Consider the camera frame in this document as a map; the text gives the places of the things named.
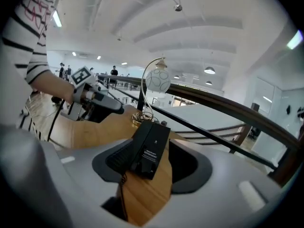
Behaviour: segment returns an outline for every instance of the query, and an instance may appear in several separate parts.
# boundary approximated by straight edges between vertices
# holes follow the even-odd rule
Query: person
[[[17,128],[30,131],[41,139],[42,134],[37,131],[25,106],[32,89],[64,99],[71,104],[74,86],[53,75],[47,61],[47,28],[59,0],[21,1],[31,9],[20,4],[15,7],[3,29],[0,43],[0,65],[3,72],[0,80],[10,87],[10,92],[14,95],[1,102],[3,109],[10,109],[11,114],[5,115],[3,110],[0,119],[1,123],[15,124]],[[40,20],[29,19],[33,9]],[[60,65],[59,75],[62,77],[64,65]]]
[[[113,75],[113,76],[118,75],[118,71],[116,70],[115,66],[113,66],[113,69],[111,70],[110,74]],[[115,87],[116,87],[116,80],[115,79],[110,79],[110,84],[115,84]]]
[[[64,71],[63,79],[69,82],[68,75],[67,75],[67,70]]]
[[[64,70],[64,64],[63,63],[60,63],[60,70],[59,70],[59,78],[62,78],[63,77],[63,70]]]
[[[72,70],[70,68],[70,65],[68,65],[67,66],[67,79],[68,79],[68,81],[70,81],[71,73],[72,73]]]
[[[117,76],[118,75],[118,71],[116,70],[116,67],[113,66],[113,69],[111,71],[111,75]]]

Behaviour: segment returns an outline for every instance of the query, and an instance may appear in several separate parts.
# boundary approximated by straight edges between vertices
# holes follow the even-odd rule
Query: security camera
[[[180,4],[176,4],[174,6],[174,10],[180,12],[180,11],[182,11],[182,6]]]

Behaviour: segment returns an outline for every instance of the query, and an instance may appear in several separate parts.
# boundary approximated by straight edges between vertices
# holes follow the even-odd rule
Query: window
[[[174,107],[174,106],[183,106],[183,105],[193,105],[193,104],[196,104],[196,102],[190,101],[190,100],[187,100],[187,99],[180,98],[180,97],[176,96],[174,98],[172,107]]]

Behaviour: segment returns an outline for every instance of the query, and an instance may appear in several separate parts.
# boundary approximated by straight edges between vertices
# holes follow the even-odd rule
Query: wooden table surface
[[[125,105],[124,108],[124,114],[110,114],[99,124],[74,122],[59,115],[54,124],[51,142],[65,148],[89,148],[132,138],[138,127],[132,124],[131,116],[138,110],[131,105]],[[184,140],[174,132],[170,132],[169,139]],[[144,225],[170,198],[172,170],[168,159],[168,145],[169,141],[153,180],[142,179],[129,171],[126,173],[123,197],[128,221],[134,225]]]

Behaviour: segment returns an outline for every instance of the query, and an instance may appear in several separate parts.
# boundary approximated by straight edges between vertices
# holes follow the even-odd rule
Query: person standing
[[[60,63],[60,70],[59,70],[59,78],[63,78],[63,70],[64,70],[64,64],[63,63]]]
[[[116,70],[115,66],[113,66],[113,69],[111,70],[111,75],[113,75],[113,76],[118,75],[118,71]],[[116,80],[115,79],[110,79],[110,83],[115,84],[115,87],[116,87]]]
[[[116,70],[115,66],[113,66],[113,69],[111,71],[111,75],[113,75],[113,76],[117,76],[118,75],[118,71]]]
[[[66,73],[67,73],[67,79],[68,79],[68,81],[70,81],[70,77],[71,77],[71,73],[72,73],[70,65],[67,66],[67,72]]]
[[[69,81],[68,76],[67,76],[67,70],[64,71],[63,79],[65,79],[66,81]]]

